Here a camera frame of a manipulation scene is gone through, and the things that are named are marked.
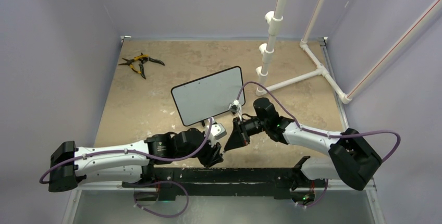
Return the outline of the black framed whiteboard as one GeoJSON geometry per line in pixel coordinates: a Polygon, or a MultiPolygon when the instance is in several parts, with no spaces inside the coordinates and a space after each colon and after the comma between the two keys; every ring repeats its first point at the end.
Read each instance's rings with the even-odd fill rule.
{"type": "Polygon", "coordinates": [[[171,95],[184,126],[226,113],[229,105],[238,100],[245,104],[242,69],[224,69],[207,76],[174,86],[171,95]]]}

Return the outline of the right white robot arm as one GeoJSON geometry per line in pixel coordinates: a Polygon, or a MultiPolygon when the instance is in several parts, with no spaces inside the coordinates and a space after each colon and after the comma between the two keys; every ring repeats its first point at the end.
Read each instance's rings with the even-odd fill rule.
{"type": "Polygon", "coordinates": [[[250,144],[250,137],[265,132],[275,142],[309,148],[326,158],[304,156],[292,169],[293,188],[321,179],[341,180],[361,191],[383,163],[382,158],[362,135],[351,128],[345,132],[306,129],[293,119],[283,117],[267,98],[258,98],[253,107],[256,115],[248,120],[233,119],[233,130],[225,151],[250,144]]]}

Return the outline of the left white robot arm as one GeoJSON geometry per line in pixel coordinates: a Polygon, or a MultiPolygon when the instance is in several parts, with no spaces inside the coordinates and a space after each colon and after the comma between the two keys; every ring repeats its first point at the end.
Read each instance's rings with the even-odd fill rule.
{"type": "Polygon", "coordinates": [[[196,158],[204,167],[223,161],[219,139],[227,134],[220,125],[205,131],[156,134],[134,143],[93,148],[62,143],[50,157],[50,168],[40,178],[49,192],[65,192],[79,185],[121,181],[149,187],[155,182],[154,165],[196,158]]]}

